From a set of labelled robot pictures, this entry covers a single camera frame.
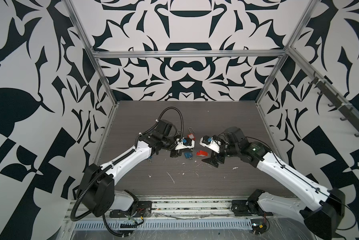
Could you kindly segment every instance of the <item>black and white patterned wall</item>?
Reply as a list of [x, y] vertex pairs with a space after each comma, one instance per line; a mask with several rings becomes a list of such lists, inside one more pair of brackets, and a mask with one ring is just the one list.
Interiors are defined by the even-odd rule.
[[101, 59], [117, 100], [255, 100], [276, 57]]
[[0, 239], [56, 236], [111, 108], [60, 0], [0, 0]]
[[[359, 110], [359, 0], [322, 0], [296, 47]], [[345, 209], [339, 229], [350, 229], [335, 238], [358, 240], [358, 132], [310, 81], [288, 58], [260, 105], [289, 165], [345, 193], [354, 214]]]
[[[308, 0], [73, 0], [96, 51], [283, 49]], [[276, 57], [102, 59], [117, 100], [255, 100]]]

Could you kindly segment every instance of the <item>padlock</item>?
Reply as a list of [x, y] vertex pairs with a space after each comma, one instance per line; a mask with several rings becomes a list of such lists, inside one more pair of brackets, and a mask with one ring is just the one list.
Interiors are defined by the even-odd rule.
[[191, 140], [196, 140], [196, 137], [194, 136], [194, 130], [192, 127], [188, 127], [187, 129], [189, 129], [190, 134], [187, 135], [188, 138], [190, 138]]

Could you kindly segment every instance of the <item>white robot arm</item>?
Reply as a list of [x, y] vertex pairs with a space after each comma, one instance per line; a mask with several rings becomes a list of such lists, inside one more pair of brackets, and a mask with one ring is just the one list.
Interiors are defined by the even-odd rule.
[[[161, 120], [162, 115], [169, 109], [176, 110], [181, 118], [181, 131], [174, 136], [169, 133], [176, 127], [166, 120]], [[114, 186], [133, 167], [141, 161], [149, 158], [161, 149], [170, 151], [170, 157], [182, 154], [183, 149], [194, 148], [194, 140], [183, 138], [183, 119], [181, 112], [174, 107], [166, 108], [149, 130], [140, 133], [134, 146], [113, 160], [100, 166], [92, 164], [85, 170], [80, 186], [77, 190], [77, 201], [71, 212], [71, 220], [78, 221], [92, 213], [96, 217], [104, 216], [112, 206], [127, 216], [132, 216], [137, 208], [138, 199], [129, 191], [115, 191]], [[83, 203], [88, 211], [76, 216], [78, 205]]]
[[219, 136], [201, 138], [200, 144], [213, 150], [211, 157], [202, 161], [218, 167], [225, 157], [239, 157], [272, 176], [301, 200], [290, 200], [257, 189], [245, 203], [232, 201], [232, 211], [236, 215], [277, 213], [304, 223], [324, 240], [332, 238], [345, 213], [343, 192], [329, 190], [310, 180], [277, 157], [268, 146], [261, 142], [250, 143], [237, 127], [230, 127]]

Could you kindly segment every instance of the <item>gray wooden tabletop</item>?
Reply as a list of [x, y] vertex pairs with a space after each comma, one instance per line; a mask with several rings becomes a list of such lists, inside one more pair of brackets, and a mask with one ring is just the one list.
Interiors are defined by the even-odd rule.
[[[188, 127], [199, 140], [204, 135], [218, 135], [226, 128], [236, 126], [245, 136], [272, 143], [266, 132], [258, 109], [253, 101], [241, 102], [168, 102], [121, 101], [113, 125], [101, 153], [99, 164], [112, 160], [133, 144], [139, 132], [149, 129], [166, 107], [178, 108], [184, 119], [184, 133]], [[180, 128], [180, 118], [174, 110], [168, 110], [162, 119]], [[199, 141], [193, 151], [194, 159], [182, 156], [170, 158], [170, 151], [161, 150], [151, 161], [144, 160], [130, 170], [115, 186], [127, 189], [135, 195], [175, 196], [249, 196], [255, 189], [263, 189], [279, 196], [293, 196], [283, 185], [269, 175], [240, 161], [227, 157], [225, 164], [212, 167], [197, 157], [198, 150], [211, 153], [201, 147]]]

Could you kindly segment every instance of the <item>wire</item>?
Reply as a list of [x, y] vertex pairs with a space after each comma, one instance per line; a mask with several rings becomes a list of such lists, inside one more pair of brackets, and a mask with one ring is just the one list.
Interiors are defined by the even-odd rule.
[[140, 216], [140, 218], [141, 218], [141, 220], [142, 220], [142, 222], [140, 222], [140, 223], [137, 223], [137, 224], [134, 224], [134, 225], [120, 224], [120, 226], [121, 226], [121, 225], [124, 225], [124, 226], [127, 226], [128, 228], [137, 227], [137, 226], [139, 226], [139, 225], [141, 225], [141, 224], [144, 223], [144, 218], [143, 218], [142, 216]]
[[178, 108], [175, 108], [175, 107], [167, 107], [167, 108], [165, 108], [165, 109], [162, 111], [162, 113], [160, 114], [160, 116], [157, 118], [157, 121], [156, 121], [156, 123], [154, 123], [153, 127], [149, 128], [149, 130], [147, 130], [147, 131], [141, 133], [141, 135], [138, 135], [138, 136], [136, 137], [135, 143], [134, 143], [134, 146], [135, 146], [135, 147], [137, 147], [138, 140], [139, 140], [139, 138], [140, 138], [142, 135], [145, 135], [146, 133], [150, 132], [150, 131], [153, 130], [155, 127], [157, 127], [158, 121], [161, 120], [163, 114], [164, 114], [167, 110], [169, 110], [169, 109], [176, 110], [177, 113], [179, 114], [179, 117], [180, 117], [180, 119], [181, 119], [181, 136], [180, 136], [179, 139], [180, 139], [180, 140], [182, 139], [182, 137], [183, 137], [183, 118], [182, 118], [182, 113], [178, 110]]
[[[269, 145], [267, 145], [265, 142], [263, 142], [263, 141], [261, 141], [261, 140], [259, 140], [259, 139], [257, 139], [257, 138], [254, 138], [254, 137], [248, 137], [248, 138], [257, 140], [257, 141], [263, 143], [263, 144], [264, 144], [265, 146], [267, 146], [269, 149], [271, 149], [271, 148], [269, 147]], [[339, 204], [341, 204], [341, 205], [344, 205], [344, 206], [347, 207], [347, 208], [351, 211], [351, 213], [353, 213], [353, 215], [355, 216], [353, 210], [351, 210], [346, 204], [343, 204], [342, 202], [338, 201], [337, 199], [332, 198], [331, 196], [329, 196], [329, 195], [327, 195], [327, 194], [324, 194], [323, 192], [321, 192], [320, 189], [314, 187], [313, 185], [311, 185], [310, 183], [308, 183], [306, 180], [304, 180], [303, 178], [301, 178], [300, 176], [298, 176], [297, 174], [295, 174], [295, 173], [292, 172], [291, 170], [287, 169], [287, 168], [285, 167], [285, 165], [282, 165], [282, 164], [279, 162], [277, 156], [274, 154], [273, 151], [272, 151], [272, 153], [273, 153], [275, 159], [277, 160], [277, 162], [279, 163], [279, 165], [281, 165], [281, 168], [282, 168], [282, 169], [288, 170], [288, 171], [291, 172], [293, 175], [295, 175], [297, 178], [301, 179], [301, 180], [304, 181], [306, 184], [308, 184], [309, 186], [311, 186], [311, 188], [315, 189], [317, 192], [319, 192], [319, 193], [325, 195], [326, 197], [328, 197], [328, 198], [330, 198], [330, 199], [336, 201], [337, 203], [339, 203]], [[339, 228], [337, 228], [337, 230], [349, 230], [349, 229], [353, 228], [356, 224], [357, 224], [357, 219], [355, 218], [355, 222], [354, 222], [354, 224], [353, 224], [351, 227], [345, 228], [345, 229], [339, 229]]]
[[105, 172], [107, 170], [109, 170], [110, 168], [112, 168], [112, 165], [107, 166], [106, 168], [104, 168], [103, 170], [101, 170], [96, 176], [93, 177], [93, 179], [88, 183], [88, 185], [86, 186], [85, 190], [83, 190], [81, 192], [81, 194], [78, 196], [76, 203], [74, 204], [72, 211], [70, 213], [70, 219], [75, 222], [78, 220], [81, 220], [82, 218], [86, 217], [87, 215], [89, 215], [91, 213], [90, 210], [86, 211], [85, 213], [79, 215], [78, 217], [76, 217], [76, 212], [78, 209], [78, 206], [80, 205], [82, 199], [84, 198], [84, 196], [86, 195], [87, 191], [94, 185], [95, 182], [97, 182], [97, 180], [105, 174]]
[[113, 166], [115, 166], [117, 163], [119, 163], [120, 161], [124, 160], [125, 158], [127, 158], [128, 156], [130, 156], [133, 152], [135, 152], [135, 149], [130, 150], [129, 152], [127, 152], [125, 155], [123, 155], [122, 157], [120, 157], [119, 159], [115, 160], [114, 162], [112, 162]]
[[115, 231], [113, 231], [113, 229], [111, 229], [111, 228], [109, 227], [109, 225], [107, 224], [107, 222], [106, 222], [105, 214], [102, 215], [102, 219], [103, 219], [104, 224], [105, 224], [105, 227], [106, 227], [106, 229], [109, 231], [109, 233], [113, 234], [113, 235], [116, 236], [116, 237], [129, 237], [129, 235], [120, 234], [120, 233], [116, 233]]

